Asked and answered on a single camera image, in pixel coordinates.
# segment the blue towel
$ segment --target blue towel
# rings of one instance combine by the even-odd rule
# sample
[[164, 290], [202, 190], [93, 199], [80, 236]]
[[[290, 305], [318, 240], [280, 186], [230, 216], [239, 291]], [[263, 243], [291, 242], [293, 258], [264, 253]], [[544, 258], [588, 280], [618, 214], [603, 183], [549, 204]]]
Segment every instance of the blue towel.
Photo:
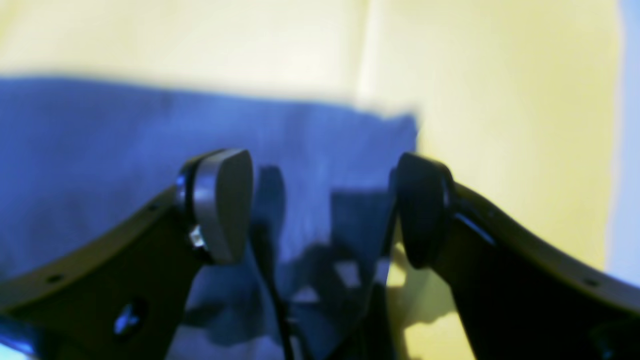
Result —
[[0, 79], [0, 277], [105, 233], [188, 158], [242, 147], [257, 184], [250, 246], [198, 274], [168, 359], [392, 357], [388, 186], [416, 136], [410, 116], [325, 104]]

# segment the yellow wall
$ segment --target yellow wall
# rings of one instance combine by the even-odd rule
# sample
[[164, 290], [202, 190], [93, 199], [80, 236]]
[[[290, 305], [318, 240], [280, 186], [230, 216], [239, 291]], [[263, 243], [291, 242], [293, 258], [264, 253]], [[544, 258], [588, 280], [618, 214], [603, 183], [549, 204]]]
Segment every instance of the yellow wall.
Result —
[[[0, 74], [57, 73], [414, 111], [420, 150], [602, 268], [618, 4], [605, 0], [0, 0]], [[471, 357], [447, 286], [396, 249], [410, 359]]]

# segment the screw hole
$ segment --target screw hole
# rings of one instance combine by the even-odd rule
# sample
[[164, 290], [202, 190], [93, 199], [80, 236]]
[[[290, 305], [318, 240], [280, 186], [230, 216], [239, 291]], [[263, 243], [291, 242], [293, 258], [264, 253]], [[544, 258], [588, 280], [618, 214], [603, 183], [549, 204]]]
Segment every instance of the screw hole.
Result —
[[141, 299], [135, 299], [126, 304], [113, 324], [113, 333], [116, 339], [126, 341], [140, 330], [147, 317], [147, 312], [147, 303]]
[[589, 286], [593, 286], [594, 288], [596, 288], [598, 285], [600, 285], [597, 281], [595, 281], [593, 279], [585, 279], [584, 283], [589, 285]]
[[47, 283], [48, 284], [54, 284], [60, 280], [62, 280], [64, 276], [62, 276], [62, 274], [56, 274], [56, 275], [51, 275], [47, 278]]

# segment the blue fabric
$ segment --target blue fabric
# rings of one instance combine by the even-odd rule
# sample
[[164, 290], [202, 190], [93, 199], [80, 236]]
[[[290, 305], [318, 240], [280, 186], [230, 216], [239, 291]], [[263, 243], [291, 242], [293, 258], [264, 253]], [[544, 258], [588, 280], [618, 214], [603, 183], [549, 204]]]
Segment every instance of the blue fabric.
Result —
[[[106, 232], [172, 184], [188, 158], [242, 147], [257, 177], [247, 256], [198, 274], [168, 357], [282, 359], [291, 344], [301, 358], [366, 358], [370, 341], [343, 347], [371, 336], [363, 321], [386, 324], [370, 299], [388, 268], [387, 189], [416, 136], [411, 117], [339, 106], [2, 79], [0, 275]], [[278, 315], [291, 339], [280, 339]], [[382, 338], [374, 345], [390, 343]]]

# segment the blue cloth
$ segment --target blue cloth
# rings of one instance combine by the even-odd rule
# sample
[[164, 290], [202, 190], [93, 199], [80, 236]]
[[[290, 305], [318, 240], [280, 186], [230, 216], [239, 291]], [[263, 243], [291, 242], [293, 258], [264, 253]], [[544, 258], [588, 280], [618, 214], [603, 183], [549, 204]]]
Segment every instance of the blue cloth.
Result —
[[409, 116], [339, 106], [0, 79], [0, 275], [105, 233], [188, 158], [242, 147], [257, 184], [247, 255], [198, 274], [168, 358], [282, 359], [283, 345], [305, 359], [365, 359], [377, 346], [378, 358], [390, 344], [379, 299], [390, 172], [416, 136]]

